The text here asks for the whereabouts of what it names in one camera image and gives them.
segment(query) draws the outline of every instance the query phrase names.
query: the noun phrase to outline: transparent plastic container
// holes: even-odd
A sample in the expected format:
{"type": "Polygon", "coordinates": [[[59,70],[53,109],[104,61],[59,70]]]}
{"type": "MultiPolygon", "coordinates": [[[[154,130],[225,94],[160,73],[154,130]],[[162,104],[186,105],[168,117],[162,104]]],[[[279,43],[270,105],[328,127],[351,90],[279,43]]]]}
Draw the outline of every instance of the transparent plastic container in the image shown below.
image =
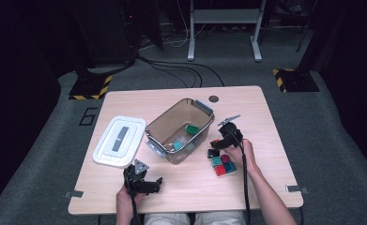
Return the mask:
{"type": "Polygon", "coordinates": [[[181,99],[146,127],[147,145],[177,165],[206,139],[214,119],[213,111],[202,102],[181,99]]]}

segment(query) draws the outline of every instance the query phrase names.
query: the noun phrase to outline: person's leg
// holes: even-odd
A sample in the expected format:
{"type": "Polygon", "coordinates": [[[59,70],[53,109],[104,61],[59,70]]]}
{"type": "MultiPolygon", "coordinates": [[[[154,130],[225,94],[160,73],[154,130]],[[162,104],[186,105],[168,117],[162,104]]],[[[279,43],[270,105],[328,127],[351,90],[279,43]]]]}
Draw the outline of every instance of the person's leg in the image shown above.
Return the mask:
{"type": "Polygon", "coordinates": [[[187,214],[146,214],[145,225],[190,225],[187,214]]]}
{"type": "Polygon", "coordinates": [[[222,211],[195,214],[194,225],[245,225],[244,212],[222,211]]]}

